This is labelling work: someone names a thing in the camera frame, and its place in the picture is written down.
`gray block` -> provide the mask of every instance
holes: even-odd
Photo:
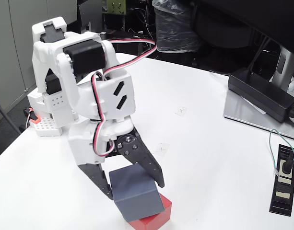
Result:
[[[113,198],[127,222],[165,211],[154,179],[134,164],[109,173]]]

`red cube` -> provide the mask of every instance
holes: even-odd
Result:
[[[150,217],[142,218],[132,221],[129,224],[136,230],[158,230],[166,222],[170,220],[171,214],[171,201],[164,197],[162,194],[161,199],[165,207],[165,211]]]

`table surface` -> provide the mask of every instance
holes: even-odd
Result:
[[[131,58],[118,54],[121,62]],[[166,186],[159,191],[172,201],[171,220],[161,230],[294,229],[294,205],[291,217],[269,213],[269,133],[223,117],[227,77],[146,58],[127,70],[134,125],[163,169]],[[285,144],[273,135],[275,158],[279,143]],[[127,165],[122,156],[102,164],[107,177]],[[41,138],[28,128],[0,156],[4,229],[132,228],[76,166],[67,129]]]

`monitor stand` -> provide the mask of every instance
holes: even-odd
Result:
[[[293,73],[294,54],[282,48],[273,83],[287,91]],[[294,123],[290,119],[287,119],[284,123],[280,123],[231,90],[228,90],[227,93],[223,115],[226,118],[267,131],[276,129],[283,136],[294,139]]]

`gray cabinet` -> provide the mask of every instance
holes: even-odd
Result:
[[[32,25],[58,16],[77,20],[76,0],[0,0],[0,102],[6,111],[35,88]]]
[[[0,103],[10,106],[24,93],[25,87],[18,62],[8,1],[0,1]]]

